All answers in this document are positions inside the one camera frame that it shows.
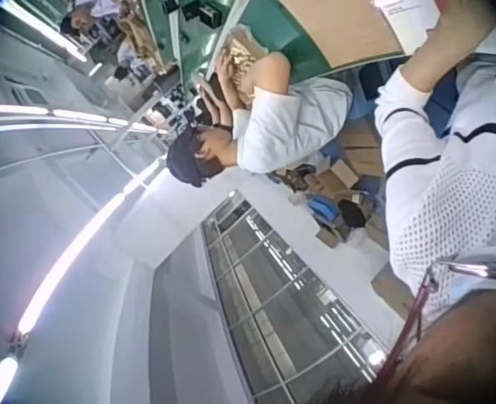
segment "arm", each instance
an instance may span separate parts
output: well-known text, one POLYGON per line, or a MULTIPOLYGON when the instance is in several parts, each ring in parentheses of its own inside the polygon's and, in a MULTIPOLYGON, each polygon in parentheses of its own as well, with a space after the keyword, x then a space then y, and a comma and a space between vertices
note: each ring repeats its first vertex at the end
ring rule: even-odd
POLYGON ((253 93, 253 88, 258 87, 269 93, 287 95, 290 77, 289 60, 282 53, 272 52, 251 66, 242 87, 247 93, 253 93))
POLYGON ((208 95, 206 94, 206 91, 204 89, 200 90, 200 96, 205 102, 206 109, 208 109, 208 112, 211 115, 212 118, 212 124, 213 125, 219 125, 221 124, 221 118, 220 118, 220 111, 218 108, 208 99, 208 95))
POLYGON ((445 143, 424 112, 436 83, 465 58, 496 25, 481 0, 449 0, 435 30, 394 73, 377 99, 376 126, 382 136, 387 173, 387 224, 392 239, 418 208, 441 167, 445 143))
POLYGON ((211 102, 219 109, 220 122, 225 126, 232 126, 232 112, 227 103, 221 101, 213 91, 207 93, 211 97, 211 102))
POLYGON ((231 110, 246 109, 246 105, 238 97, 237 88, 232 82, 232 75, 234 74, 234 67, 231 64, 232 57, 227 54, 227 49, 223 49, 218 56, 216 62, 216 73, 218 81, 221 85, 223 97, 231 110))

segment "clutter on floor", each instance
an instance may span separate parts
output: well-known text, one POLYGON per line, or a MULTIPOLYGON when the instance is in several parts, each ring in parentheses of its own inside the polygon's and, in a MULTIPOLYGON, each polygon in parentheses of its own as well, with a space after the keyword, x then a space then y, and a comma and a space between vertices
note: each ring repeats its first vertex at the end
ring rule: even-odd
POLYGON ((384 177, 378 135, 365 119, 349 120, 337 137, 342 157, 317 167, 301 164, 274 173, 294 194, 294 205, 306 203, 320 231, 316 237, 330 248, 346 242, 355 228, 364 227, 371 240, 388 249, 383 200, 358 184, 366 177, 384 177))

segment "black cap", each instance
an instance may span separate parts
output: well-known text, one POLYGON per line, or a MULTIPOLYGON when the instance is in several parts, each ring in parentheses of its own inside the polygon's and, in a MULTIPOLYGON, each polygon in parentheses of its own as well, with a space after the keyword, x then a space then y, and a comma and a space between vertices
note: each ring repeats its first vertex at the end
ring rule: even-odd
POLYGON ((190 183, 200 188, 205 182, 205 177, 199 170, 195 153, 200 149, 197 132, 191 127, 177 137, 167 153, 167 167, 171 174, 183 183, 190 183))

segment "white wall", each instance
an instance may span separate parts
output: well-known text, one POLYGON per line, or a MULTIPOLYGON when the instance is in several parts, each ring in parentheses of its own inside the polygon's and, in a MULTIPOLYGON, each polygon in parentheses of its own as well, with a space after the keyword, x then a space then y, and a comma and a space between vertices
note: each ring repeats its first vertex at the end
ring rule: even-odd
POLYGON ((124 222, 123 245, 142 262, 157 267, 233 189, 247 197, 381 343, 392 346, 403 320, 371 288, 371 280, 388 260, 387 252, 358 233, 346 245, 327 248, 315 237, 318 228, 309 212, 291 205, 288 191, 264 176, 232 168, 194 189, 164 171, 124 222))
POLYGON ((248 402, 199 229, 157 269, 149 354, 152 403, 248 402))

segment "cardboard box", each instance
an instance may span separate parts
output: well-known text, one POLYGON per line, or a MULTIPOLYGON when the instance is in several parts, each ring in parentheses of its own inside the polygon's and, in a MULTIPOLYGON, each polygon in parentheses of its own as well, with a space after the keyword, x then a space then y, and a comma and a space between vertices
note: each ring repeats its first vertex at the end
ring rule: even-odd
POLYGON ((345 155, 350 165, 358 174, 384 176, 384 165, 382 164, 381 149, 360 148, 347 149, 345 155))
POLYGON ((380 147, 378 134, 366 120, 346 120, 338 133, 339 144, 348 149, 351 147, 380 147))
POLYGON ((340 235, 323 228, 318 231, 317 238, 330 248, 336 247, 340 242, 343 241, 340 235))
POLYGON ((373 290, 403 319, 414 303, 409 287, 398 278, 388 263, 371 281, 373 290))
POLYGON ((347 189, 347 186, 331 169, 317 174, 317 179, 325 188, 327 194, 335 194, 336 192, 347 189))
POLYGON ((343 160, 338 160, 330 169, 348 189, 351 189, 353 185, 358 182, 358 176, 343 160))

